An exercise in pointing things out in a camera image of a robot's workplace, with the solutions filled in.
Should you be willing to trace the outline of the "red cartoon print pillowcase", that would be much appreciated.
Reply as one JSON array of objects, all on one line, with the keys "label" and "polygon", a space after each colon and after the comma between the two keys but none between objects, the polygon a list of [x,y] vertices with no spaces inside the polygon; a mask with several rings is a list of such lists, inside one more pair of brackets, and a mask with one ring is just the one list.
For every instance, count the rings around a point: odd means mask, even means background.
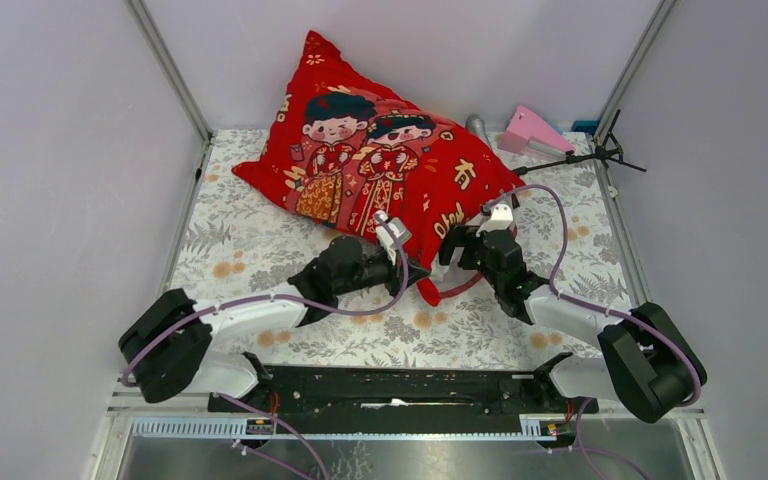
[{"label": "red cartoon print pillowcase", "polygon": [[316,31],[260,157],[233,172],[284,210],[367,240],[376,213],[398,218],[425,268],[454,226],[521,185],[477,136],[364,77]]}]

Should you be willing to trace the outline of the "white pillow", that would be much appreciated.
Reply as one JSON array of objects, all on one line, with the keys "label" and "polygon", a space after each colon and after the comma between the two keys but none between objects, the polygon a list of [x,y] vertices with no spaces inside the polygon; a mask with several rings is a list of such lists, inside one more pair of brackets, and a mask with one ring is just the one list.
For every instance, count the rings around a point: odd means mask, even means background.
[{"label": "white pillow", "polygon": [[454,281],[455,272],[451,265],[441,265],[434,261],[427,279],[431,281],[438,289],[445,289]]}]

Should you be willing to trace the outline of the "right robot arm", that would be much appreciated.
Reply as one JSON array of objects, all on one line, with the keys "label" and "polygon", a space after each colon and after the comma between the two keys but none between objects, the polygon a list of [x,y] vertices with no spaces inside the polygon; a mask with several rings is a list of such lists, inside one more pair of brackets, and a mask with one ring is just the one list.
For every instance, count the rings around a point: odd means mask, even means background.
[{"label": "right robot arm", "polygon": [[705,367],[667,312],[646,302],[630,311],[600,306],[561,292],[529,270],[514,234],[459,225],[443,241],[438,260],[477,272],[493,289],[502,311],[529,325],[560,331],[600,350],[544,367],[533,386],[535,402],[557,412],[572,398],[622,404],[654,423],[701,394]]}]

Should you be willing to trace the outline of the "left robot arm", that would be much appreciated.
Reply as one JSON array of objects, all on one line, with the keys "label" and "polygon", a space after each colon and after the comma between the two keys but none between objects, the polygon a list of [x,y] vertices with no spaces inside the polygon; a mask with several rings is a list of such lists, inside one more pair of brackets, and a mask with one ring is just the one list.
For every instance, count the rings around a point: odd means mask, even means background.
[{"label": "left robot arm", "polygon": [[123,386],[149,404],[181,393],[225,393],[248,411],[269,401],[270,385],[255,361],[219,352],[247,334],[301,328],[339,313],[339,298],[383,286],[393,303],[426,278],[428,269],[402,251],[341,236],[297,274],[270,290],[219,303],[196,301],[181,289],[161,294],[118,341],[126,361]]}]

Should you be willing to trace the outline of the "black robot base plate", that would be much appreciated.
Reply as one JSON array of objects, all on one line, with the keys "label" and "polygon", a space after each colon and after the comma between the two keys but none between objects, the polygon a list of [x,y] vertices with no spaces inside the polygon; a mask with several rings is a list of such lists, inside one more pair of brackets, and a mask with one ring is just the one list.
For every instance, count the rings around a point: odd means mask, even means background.
[{"label": "black robot base plate", "polygon": [[268,365],[265,370],[268,379],[241,400],[284,421],[295,415],[390,411],[545,415],[563,421],[578,408],[599,410],[595,401],[561,394],[544,367],[509,372]]}]

